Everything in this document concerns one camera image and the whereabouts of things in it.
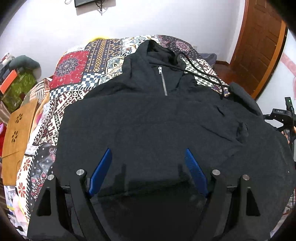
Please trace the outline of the brown wooden door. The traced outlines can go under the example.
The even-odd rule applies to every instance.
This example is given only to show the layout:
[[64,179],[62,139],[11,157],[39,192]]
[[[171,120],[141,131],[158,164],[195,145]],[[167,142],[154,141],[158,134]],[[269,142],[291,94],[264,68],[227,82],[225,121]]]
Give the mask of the brown wooden door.
[[287,26],[269,1],[245,1],[237,45],[230,63],[239,84],[257,99],[280,59]]

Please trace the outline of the small black wall monitor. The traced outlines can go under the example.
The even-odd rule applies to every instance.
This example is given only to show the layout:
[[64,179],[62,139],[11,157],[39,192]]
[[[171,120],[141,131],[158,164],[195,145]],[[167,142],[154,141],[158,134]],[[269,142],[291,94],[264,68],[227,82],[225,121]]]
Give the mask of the small black wall monitor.
[[101,8],[104,0],[74,0],[74,5],[76,8],[90,3],[95,3],[99,8]]

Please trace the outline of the dark green cushion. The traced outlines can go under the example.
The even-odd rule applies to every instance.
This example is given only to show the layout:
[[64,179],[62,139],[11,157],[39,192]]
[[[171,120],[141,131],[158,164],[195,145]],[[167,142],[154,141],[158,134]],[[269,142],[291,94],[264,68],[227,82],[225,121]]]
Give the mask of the dark green cushion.
[[42,70],[40,64],[31,59],[28,56],[20,55],[15,57],[12,61],[9,63],[9,70],[18,70],[21,71],[21,69],[31,71],[36,80],[39,80],[42,75]]

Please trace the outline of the black zip hoodie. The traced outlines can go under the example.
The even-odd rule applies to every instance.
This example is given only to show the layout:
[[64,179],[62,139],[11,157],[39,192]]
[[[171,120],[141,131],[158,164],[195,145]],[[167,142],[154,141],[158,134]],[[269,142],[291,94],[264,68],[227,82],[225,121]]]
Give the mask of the black zip hoodie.
[[54,174],[63,186],[78,169],[91,177],[111,150],[90,201],[112,240],[193,240],[207,199],[185,163],[186,149],[228,186],[247,174],[269,232],[292,194],[292,152],[257,103],[236,83],[229,96],[198,85],[185,68],[173,51],[147,40],[125,58],[120,75],[65,108]]

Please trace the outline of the green camouflage bag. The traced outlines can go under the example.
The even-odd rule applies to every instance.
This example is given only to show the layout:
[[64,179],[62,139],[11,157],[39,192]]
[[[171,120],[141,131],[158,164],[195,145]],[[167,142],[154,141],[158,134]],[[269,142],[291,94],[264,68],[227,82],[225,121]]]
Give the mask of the green camouflage bag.
[[20,107],[25,98],[25,95],[37,83],[32,72],[23,72],[18,74],[15,80],[8,87],[6,92],[1,97],[2,102],[7,107],[10,113]]

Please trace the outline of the brown wooden board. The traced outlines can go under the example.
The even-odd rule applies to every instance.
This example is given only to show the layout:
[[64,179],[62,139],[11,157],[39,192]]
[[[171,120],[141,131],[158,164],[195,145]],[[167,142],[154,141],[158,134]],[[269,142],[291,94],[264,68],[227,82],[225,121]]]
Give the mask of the brown wooden board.
[[2,179],[6,186],[15,186],[25,150],[29,141],[33,119],[38,109],[34,99],[11,114],[6,128],[2,152]]

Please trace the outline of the yellow hoop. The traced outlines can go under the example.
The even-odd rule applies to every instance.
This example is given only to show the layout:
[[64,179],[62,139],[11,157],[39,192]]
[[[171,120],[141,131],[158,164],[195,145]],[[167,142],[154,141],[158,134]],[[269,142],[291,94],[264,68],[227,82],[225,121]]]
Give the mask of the yellow hoop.
[[108,40],[108,39],[110,39],[110,38],[104,37],[104,36],[99,36],[99,37],[92,38],[90,40],[90,42],[94,42],[94,41],[98,41],[98,40]]

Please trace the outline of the patchwork patterned bedspread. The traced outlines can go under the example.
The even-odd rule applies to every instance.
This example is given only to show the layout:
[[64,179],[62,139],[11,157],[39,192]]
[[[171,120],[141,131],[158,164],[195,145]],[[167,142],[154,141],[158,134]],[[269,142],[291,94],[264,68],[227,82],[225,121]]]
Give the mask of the patchwork patterned bedspread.
[[44,99],[33,120],[25,154],[16,177],[18,206],[29,222],[45,179],[52,174],[59,128],[65,108],[83,99],[97,85],[122,73],[124,58],[139,45],[153,40],[175,53],[184,52],[186,69],[195,73],[199,85],[229,95],[227,84],[188,42],[167,35],[141,35],[89,42],[60,58],[54,75],[46,79]]

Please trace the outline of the orange box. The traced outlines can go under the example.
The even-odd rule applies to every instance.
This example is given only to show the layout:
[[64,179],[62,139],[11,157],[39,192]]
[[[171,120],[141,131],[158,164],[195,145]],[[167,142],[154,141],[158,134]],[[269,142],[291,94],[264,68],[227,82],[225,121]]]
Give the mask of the orange box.
[[18,74],[15,70],[12,70],[9,75],[6,77],[6,79],[3,81],[1,87],[0,87],[0,91],[2,94],[4,94],[8,88],[10,87],[10,85],[12,84],[12,82],[17,78]]

